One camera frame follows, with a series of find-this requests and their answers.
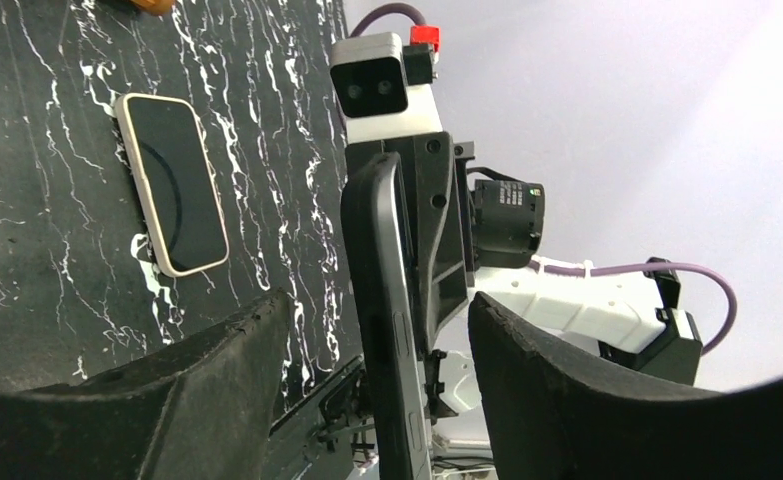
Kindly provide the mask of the black phone case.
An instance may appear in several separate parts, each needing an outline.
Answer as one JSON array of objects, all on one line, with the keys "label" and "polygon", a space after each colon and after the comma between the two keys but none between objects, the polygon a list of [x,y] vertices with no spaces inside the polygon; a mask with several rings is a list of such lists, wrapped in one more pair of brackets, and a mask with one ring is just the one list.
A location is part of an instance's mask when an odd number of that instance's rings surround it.
[{"label": "black phone case", "polygon": [[383,305],[383,295],[378,278],[373,214],[370,212],[376,171],[377,159],[374,159],[349,177],[341,198],[341,222],[369,382],[381,477],[384,462],[381,460],[380,447],[383,444],[385,420],[382,403],[385,398],[382,385],[385,368],[381,355],[386,342],[379,329],[379,308]]}]

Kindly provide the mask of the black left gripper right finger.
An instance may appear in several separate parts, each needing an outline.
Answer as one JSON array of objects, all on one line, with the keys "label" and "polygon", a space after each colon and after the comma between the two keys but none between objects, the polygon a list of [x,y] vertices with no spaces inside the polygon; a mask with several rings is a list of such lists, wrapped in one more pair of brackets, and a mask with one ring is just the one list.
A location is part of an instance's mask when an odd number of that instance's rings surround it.
[{"label": "black left gripper right finger", "polygon": [[783,378],[730,393],[658,379],[481,293],[468,331],[502,479],[783,479]]}]

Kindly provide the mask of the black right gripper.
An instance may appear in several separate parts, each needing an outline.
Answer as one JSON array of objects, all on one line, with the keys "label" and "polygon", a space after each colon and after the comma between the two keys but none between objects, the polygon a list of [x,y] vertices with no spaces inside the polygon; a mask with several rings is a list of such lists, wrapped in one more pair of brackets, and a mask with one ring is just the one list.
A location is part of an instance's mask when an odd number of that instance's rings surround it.
[{"label": "black right gripper", "polygon": [[440,397],[451,390],[449,381],[439,377],[449,365],[446,353],[436,351],[434,344],[439,331],[465,306],[467,289],[473,284],[464,172],[472,154],[471,146],[455,143],[447,132],[362,141],[345,150],[349,175],[374,159],[399,157],[398,212],[404,226],[414,344],[426,364],[430,418],[453,417],[465,410]]}]

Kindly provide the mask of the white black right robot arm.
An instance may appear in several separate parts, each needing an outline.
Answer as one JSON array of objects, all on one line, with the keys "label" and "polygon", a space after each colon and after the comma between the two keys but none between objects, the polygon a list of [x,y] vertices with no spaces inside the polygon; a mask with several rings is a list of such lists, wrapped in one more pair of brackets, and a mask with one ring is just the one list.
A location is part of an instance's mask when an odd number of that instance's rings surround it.
[{"label": "white black right robot arm", "polygon": [[467,182],[471,143],[445,132],[359,140],[350,174],[374,160],[394,166],[391,188],[409,293],[404,348],[424,367],[431,421],[480,403],[472,360],[435,346],[439,331],[483,292],[539,327],[594,340],[600,355],[632,370],[690,385],[703,353],[678,306],[678,270],[651,258],[597,268],[537,255],[545,211],[541,185],[481,169]]}]

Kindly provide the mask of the black phone with light edge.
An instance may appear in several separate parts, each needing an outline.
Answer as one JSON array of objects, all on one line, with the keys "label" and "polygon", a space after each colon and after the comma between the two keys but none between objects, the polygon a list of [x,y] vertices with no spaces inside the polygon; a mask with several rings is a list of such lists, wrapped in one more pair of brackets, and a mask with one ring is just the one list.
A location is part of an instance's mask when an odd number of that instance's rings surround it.
[{"label": "black phone with light edge", "polygon": [[385,368],[381,477],[430,479],[432,466],[424,418],[422,368],[415,349],[403,232],[398,221],[397,165],[398,159],[391,155],[377,159],[375,192],[370,208],[383,295],[379,329],[386,342],[381,355]]}]

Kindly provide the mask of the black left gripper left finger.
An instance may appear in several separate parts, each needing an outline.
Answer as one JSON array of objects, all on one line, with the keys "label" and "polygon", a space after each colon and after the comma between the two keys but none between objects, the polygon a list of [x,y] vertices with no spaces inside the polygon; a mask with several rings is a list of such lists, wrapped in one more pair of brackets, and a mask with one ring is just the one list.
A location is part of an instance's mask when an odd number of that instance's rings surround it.
[{"label": "black left gripper left finger", "polygon": [[292,301],[270,291],[79,385],[0,392],[0,479],[257,479]]}]

